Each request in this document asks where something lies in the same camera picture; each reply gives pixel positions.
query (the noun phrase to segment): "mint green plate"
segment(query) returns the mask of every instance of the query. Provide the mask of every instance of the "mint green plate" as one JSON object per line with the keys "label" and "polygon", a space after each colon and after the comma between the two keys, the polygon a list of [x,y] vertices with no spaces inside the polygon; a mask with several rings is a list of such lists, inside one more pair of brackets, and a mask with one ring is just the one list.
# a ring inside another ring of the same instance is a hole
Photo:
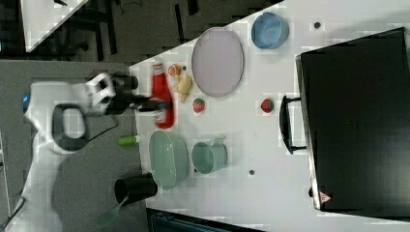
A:
{"label": "mint green plate", "polygon": [[164,189],[178,186],[188,176],[188,152],[184,139],[175,132],[158,130],[150,138],[154,181]]}

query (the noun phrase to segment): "ketchup bottle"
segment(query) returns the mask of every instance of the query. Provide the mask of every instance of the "ketchup bottle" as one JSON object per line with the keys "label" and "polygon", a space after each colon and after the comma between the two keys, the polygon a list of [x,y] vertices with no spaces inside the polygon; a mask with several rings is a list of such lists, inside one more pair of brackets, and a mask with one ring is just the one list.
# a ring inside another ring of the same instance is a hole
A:
{"label": "ketchup bottle", "polygon": [[161,116],[157,116],[156,125],[160,129],[169,129],[174,125],[175,121],[172,95],[169,91],[163,65],[161,63],[156,63],[153,68],[154,74],[151,98],[169,103],[169,108],[166,109]]}

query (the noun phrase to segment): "black cup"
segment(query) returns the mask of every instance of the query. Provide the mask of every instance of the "black cup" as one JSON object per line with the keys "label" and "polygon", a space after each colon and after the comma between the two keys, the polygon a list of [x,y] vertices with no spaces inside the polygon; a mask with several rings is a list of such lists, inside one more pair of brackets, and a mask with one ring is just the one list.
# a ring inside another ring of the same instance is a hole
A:
{"label": "black cup", "polygon": [[158,192],[158,186],[154,181],[151,173],[138,176],[132,176],[126,179],[118,179],[115,182],[115,197],[118,203],[127,196],[129,199],[123,204],[123,207],[136,201],[155,196]]}

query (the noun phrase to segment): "red triangle sticker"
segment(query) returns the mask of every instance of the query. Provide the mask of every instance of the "red triangle sticker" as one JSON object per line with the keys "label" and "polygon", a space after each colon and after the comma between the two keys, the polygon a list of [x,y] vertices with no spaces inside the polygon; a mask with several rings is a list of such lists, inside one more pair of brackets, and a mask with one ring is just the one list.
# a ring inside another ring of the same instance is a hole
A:
{"label": "red triangle sticker", "polygon": [[320,202],[322,202],[322,204],[325,204],[326,202],[332,200],[332,197],[326,195],[325,193],[319,191],[319,195],[320,195]]}

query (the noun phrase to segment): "yellow toy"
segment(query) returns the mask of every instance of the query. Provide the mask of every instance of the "yellow toy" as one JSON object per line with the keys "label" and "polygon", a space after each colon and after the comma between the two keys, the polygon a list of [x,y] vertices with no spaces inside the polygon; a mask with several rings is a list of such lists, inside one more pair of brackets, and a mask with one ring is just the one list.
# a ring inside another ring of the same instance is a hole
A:
{"label": "yellow toy", "polygon": [[186,69],[186,67],[183,67],[181,74],[175,74],[174,76],[177,83],[172,87],[172,91],[179,93],[180,102],[185,102],[190,95],[192,86],[192,77],[187,74]]}

